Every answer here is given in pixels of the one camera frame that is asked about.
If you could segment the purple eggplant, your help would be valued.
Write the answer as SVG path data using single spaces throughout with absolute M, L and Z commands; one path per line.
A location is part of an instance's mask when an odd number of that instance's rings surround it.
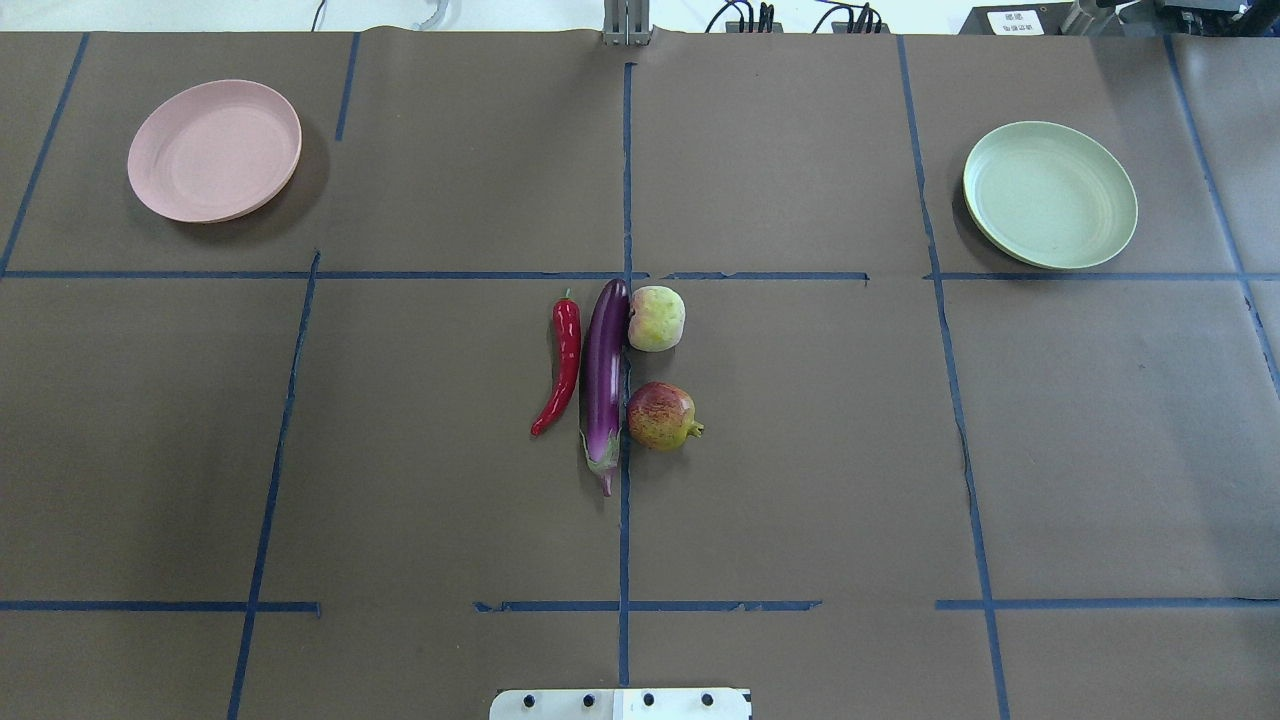
M 620 469 L 623 346 L 628 323 L 628 287 L 608 281 L 591 311 L 582 356 L 580 436 L 585 462 L 605 497 L 613 495 Z

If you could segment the black label box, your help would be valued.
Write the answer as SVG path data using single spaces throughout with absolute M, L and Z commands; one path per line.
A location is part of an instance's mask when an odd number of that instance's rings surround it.
M 1073 1 L 1027 1 L 1004 5 L 974 6 L 963 22 L 959 35 L 983 36 L 1057 36 Z

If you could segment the light green plate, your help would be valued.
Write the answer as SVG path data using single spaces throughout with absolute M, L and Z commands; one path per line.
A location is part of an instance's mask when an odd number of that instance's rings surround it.
M 1059 123 L 1019 120 L 986 133 L 966 155 L 961 187 L 978 231 L 1030 266 L 1100 266 L 1137 233 L 1139 201 L 1125 167 Z

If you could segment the red yellow pomegranate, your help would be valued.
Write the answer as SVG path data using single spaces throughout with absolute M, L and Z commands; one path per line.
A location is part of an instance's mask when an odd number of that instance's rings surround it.
M 649 382 L 634 391 L 626 413 L 630 438 L 649 450 L 675 451 L 705 429 L 696 419 L 692 396 L 664 382 Z

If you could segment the red chili pepper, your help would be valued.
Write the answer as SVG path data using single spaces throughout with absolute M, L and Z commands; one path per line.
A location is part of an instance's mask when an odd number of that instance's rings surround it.
M 554 302 L 550 313 L 550 329 L 556 342 L 556 372 L 547 401 L 530 427 L 532 437 L 541 436 L 563 416 L 576 391 L 582 325 L 580 307 L 571 288 L 566 288 Z

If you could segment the aluminium frame post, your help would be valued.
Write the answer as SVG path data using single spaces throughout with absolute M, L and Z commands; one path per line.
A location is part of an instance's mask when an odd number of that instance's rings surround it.
M 652 41 L 652 1 L 605 0 L 602 40 L 605 46 L 640 47 Z

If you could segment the pink plate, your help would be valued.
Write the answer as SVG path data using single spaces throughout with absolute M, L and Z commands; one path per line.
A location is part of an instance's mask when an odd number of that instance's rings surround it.
M 187 88 L 157 106 L 131 142 L 134 196 L 173 222 L 211 224 L 259 210 L 289 183 L 303 131 L 294 106 L 250 79 Z

